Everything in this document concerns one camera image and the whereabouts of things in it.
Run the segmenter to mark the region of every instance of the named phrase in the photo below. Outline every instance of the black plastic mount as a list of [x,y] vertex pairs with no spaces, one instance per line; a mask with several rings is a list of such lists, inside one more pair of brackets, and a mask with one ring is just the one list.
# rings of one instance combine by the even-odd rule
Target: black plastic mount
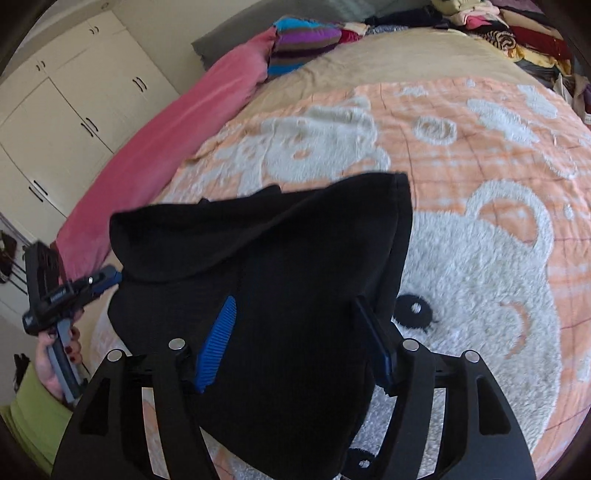
[[380,323],[363,297],[355,326],[368,346],[376,384],[396,396],[377,456],[350,450],[343,475],[350,480],[415,480],[425,450],[433,395],[446,389],[439,456],[428,480],[535,480],[523,433],[501,388],[480,355],[431,353]]
[[148,387],[154,391],[170,478],[219,480],[199,424],[187,408],[190,396],[197,394],[195,361],[188,346],[150,356],[111,351],[74,410],[51,478],[160,479],[152,471],[145,437],[142,387]]

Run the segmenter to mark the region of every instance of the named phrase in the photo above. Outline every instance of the black eye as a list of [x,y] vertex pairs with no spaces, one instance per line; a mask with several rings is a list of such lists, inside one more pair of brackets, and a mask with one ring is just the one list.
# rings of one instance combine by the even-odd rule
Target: black eye
[[400,295],[396,299],[394,319],[403,327],[425,330],[433,322],[433,311],[422,297]]

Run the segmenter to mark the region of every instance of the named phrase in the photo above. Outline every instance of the gray pillow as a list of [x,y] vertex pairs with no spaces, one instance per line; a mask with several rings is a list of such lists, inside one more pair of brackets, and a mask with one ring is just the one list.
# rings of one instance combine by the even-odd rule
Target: gray pillow
[[203,66],[211,66],[234,47],[267,30],[283,15],[342,22],[363,21],[392,0],[262,0],[193,42]]

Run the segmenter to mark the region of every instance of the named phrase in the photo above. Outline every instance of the white cabinet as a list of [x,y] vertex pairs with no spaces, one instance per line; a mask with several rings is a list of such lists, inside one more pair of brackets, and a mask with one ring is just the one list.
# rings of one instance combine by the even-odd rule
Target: white cabinet
[[80,53],[124,29],[113,12],[105,12],[56,37],[34,57],[41,68],[51,75]]
[[127,30],[78,55],[51,79],[113,152],[178,97]]
[[1,147],[0,172],[2,214],[29,241],[39,239],[49,245],[66,217],[29,183]]
[[36,59],[28,59],[0,83],[0,125],[14,109],[47,78]]
[[49,79],[0,127],[0,145],[66,216],[112,156]]

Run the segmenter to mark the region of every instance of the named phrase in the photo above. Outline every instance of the yellow cloth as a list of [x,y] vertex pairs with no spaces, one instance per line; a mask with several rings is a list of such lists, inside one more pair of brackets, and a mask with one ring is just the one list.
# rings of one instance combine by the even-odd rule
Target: yellow cloth
[[510,27],[523,27],[534,32],[543,33],[550,37],[557,38],[558,40],[564,40],[562,35],[555,28],[546,27],[531,18],[527,18],[521,14],[515,13],[511,10],[504,10],[501,8],[501,16],[509,24]]
[[0,407],[0,415],[23,451],[51,475],[72,412],[41,385],[32,364],[22,379],[16,399],[10,406]]
[[556,66],[562,75],[566,76],[571,75],[573,71],[570,60],[556,60],[554,57],[539,53],[522,45],[517,45],[507,52],[507,55],[513,61],[527,60],[536,64],[538,67],[551,69]]
[[482,3],[480,0],[431,0],[443,15],[455,15]]

